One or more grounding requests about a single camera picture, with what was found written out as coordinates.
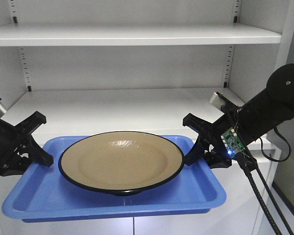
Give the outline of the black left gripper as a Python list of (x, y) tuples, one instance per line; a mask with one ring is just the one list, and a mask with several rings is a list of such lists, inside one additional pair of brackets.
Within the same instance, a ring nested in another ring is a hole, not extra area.
[(18, 154), (20, 143), (17, 140), (28, 139), (27, 153), (36, 163), (50, 167), (54, 158), (46, 152), (32, 137), (32, 133), (42, 124), (46, 116), (35, 111), (16, 126), (0, 119), (0, 176), (22, 175), (31, 161)]

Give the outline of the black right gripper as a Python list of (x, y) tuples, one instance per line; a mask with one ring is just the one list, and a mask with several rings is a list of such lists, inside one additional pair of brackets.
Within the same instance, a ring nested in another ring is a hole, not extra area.
[[(191, 113), (183, 118), (183, 126), (191, 128), (201, 136), (211, 137), (211, 131), (213, 131), (212, 140), (209, 143), (213, 147), (212, 150), (205, 153), (205, 148), (200, 143), (200, 137), (198, 137), (191, 150), (185, 155), (185, 164), (187, 166), (194, 164), (204, 156), (204, 160), (211, 169), (229, 168), (232, 166), (232, 161), (237, 161), (242, 169), (248, 169), (249, 171), (256, 169), (256, 160), (251, 156), (246, 143), (240, 135), (238, 118), (235, 117), (235, 114), (235, 111), (226, 111), (225, 114), (213, 124)], [(226, 148), (221, 140), (221, 135), (230, 128), (235, 130), (245, 147), (245, 150), (237, 153), (233, 159), (228, 157)]]

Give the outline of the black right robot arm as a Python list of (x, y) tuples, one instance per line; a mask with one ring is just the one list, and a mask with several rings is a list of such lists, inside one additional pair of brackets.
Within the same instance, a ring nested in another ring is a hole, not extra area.
[(215, 122), (193, 114), (183, 118), (183, 126), (198, 133), (185, 164), (204, 159), (211, 168), (228, 168), (250, 143), (294, 118), (294, 64), (277, 69), (266, 88), (243, 106), (235, 105), (219, 92), (213, 93), (209, 102), (223, 112)]

